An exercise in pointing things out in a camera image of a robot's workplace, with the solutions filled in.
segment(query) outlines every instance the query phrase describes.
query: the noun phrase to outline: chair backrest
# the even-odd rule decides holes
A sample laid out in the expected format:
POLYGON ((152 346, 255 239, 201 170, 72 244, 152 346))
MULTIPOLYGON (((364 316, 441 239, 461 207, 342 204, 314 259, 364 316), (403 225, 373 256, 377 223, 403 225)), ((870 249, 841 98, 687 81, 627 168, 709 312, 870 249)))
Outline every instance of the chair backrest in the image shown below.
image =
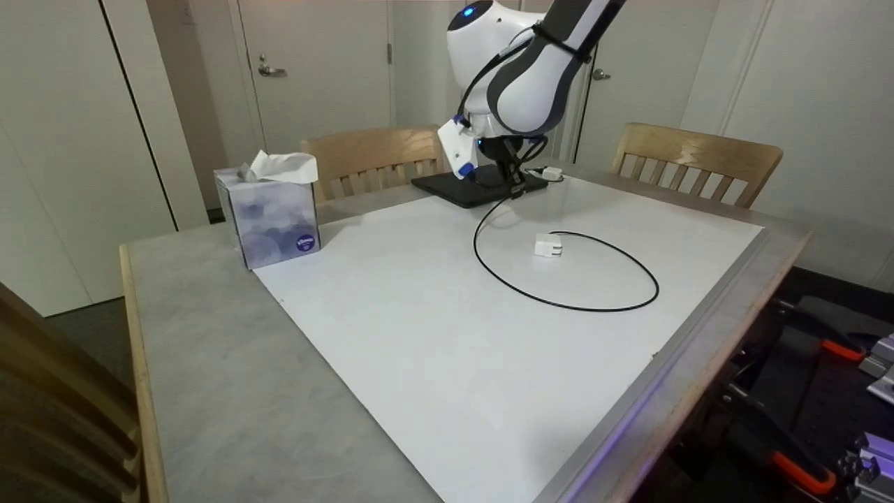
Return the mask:
POLYGON ((317 199, 342 199, 405 185, 444 170, 433 128, 366 128, 303 140, 318 161, 317 199))
POLYGON ((781 158, 782 151, 762 143, 632 123, 613 170, 693 199, 753 207, 781 158))
POLYGON ((78 499, 138 499, 138 400, 0 283, 0 471, 78 499))

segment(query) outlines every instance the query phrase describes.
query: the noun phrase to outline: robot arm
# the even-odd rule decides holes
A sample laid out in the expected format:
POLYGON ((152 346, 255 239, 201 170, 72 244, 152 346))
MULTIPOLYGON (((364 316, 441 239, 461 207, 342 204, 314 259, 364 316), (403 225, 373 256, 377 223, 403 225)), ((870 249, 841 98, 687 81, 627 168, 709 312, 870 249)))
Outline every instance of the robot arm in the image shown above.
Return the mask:
POLYGON ((479 0, 452 16, 447 51, 466 93, 440 137, 458 178, 475 172, 482 151, 519 195, 522 140, 537 140, 563 119, 574 76, 621 6, 623 0, 556 0, 543 16, 479 0))

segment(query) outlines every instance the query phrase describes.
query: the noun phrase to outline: white table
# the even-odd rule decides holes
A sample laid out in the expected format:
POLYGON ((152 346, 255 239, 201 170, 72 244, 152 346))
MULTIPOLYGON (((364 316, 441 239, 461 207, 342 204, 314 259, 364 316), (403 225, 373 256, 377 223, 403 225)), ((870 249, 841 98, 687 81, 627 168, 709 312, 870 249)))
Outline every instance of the white table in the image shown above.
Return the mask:
MULTIPOLYGON (((353 202, 420 199, 403 186, 353 202)), ((632 494, 804 245, 767 232, 676 329, 539 499, 632 494)), ((227 228, 123 249, 152 487, 170 499, 433 499, 279 304, 227 228)))

